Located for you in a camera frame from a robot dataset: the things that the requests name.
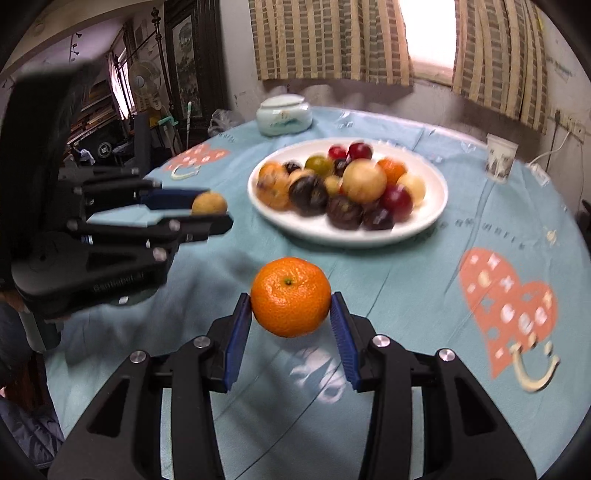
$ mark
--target paper cup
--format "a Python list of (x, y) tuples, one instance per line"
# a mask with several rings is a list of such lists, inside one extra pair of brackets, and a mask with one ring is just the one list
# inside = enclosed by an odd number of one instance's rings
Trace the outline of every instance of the paper cup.
[(519, 145), (504, 138), (488, 135), (486, 174), (494, 181), (505, 183), (511, 172)]

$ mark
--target plastic bag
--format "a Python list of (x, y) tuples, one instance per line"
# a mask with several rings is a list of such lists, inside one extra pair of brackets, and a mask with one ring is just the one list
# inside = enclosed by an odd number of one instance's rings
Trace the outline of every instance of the plastic bag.
[(216, 110), (212, 115), (212, 120), (209, 122), (207, 133), (209, 134), (209, 137), (215, 137), (222, 132), (237, 127), (238, 125), (242, 125), (244, 122), (244, 117), (238, 112)]

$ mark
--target small yellow fruit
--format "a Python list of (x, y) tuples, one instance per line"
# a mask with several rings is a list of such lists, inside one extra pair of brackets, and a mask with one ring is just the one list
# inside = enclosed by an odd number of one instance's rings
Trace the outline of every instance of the small yellow fruit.
[(326, 187), (326, 190), (328, 190), (329, 195), (331, 197), (334, 197), (335, 195), (339, 194), (340, 183), (341, 179), (336, 175), (331, 175), (330, 177), (326, 177), (324, 179), (324, 186)]
[(425, 181), (421, 177), (405, 173), (398, 180), (398, 184), (407, 188), (413, 199), (414, 206), (419, 205), (424, 200), (425, 194), (427, 193), (427, 187), (425, 186)]
[(191, 208), (192, 215), (224, 214), (227, 211), (226, 199), (215, 192), (205, 192), (197, 196)]

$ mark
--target fruit plate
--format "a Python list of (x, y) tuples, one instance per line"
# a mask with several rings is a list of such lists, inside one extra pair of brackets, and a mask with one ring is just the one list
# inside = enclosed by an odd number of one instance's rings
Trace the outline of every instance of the fruit plate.
[(277, 150), (260, 162), (248, 179), (248, 196), (252, 204), (269, 222), (292, 235), (318, 244), (348, 248), (379, 247), (393, 244), (416, 235), (435, 223), (447, 205), (449, 191), (445, 178), (422, 156), (382, 141), (363, 140), (374, 149), (373, 160), (378, 161), (389, 157), (404, 162), (408, 172), (420, 176), (427, 188), (425, 199), (421, 205), (415, 207), (409, 220), (397, 223), (392, 230), (374, 232), (364, 230), (363, 227), (356, 231), (340, 230), (329, 223), (326, 215), (303, 217), (296, 212), (277, 212), (256, 198), (258, 173), (265, 163), (277, 161), (283, 164), (288, 161), (296, 161), (303, 166), (312, 155), (326, 155), (329, 148), (336, 144), (348, 148), (354, 141), (356, 141), (354, 138), (325, 138)]

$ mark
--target framed painting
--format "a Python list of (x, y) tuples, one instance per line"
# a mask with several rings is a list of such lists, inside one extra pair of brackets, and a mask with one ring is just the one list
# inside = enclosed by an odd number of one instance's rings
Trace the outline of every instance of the framed painting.
[(191, 102), (189, 148), (207, 139), (214, 111), (228, 108), (219, 0), (168, 0), (164, 18), (173, 116), (183, 142)]

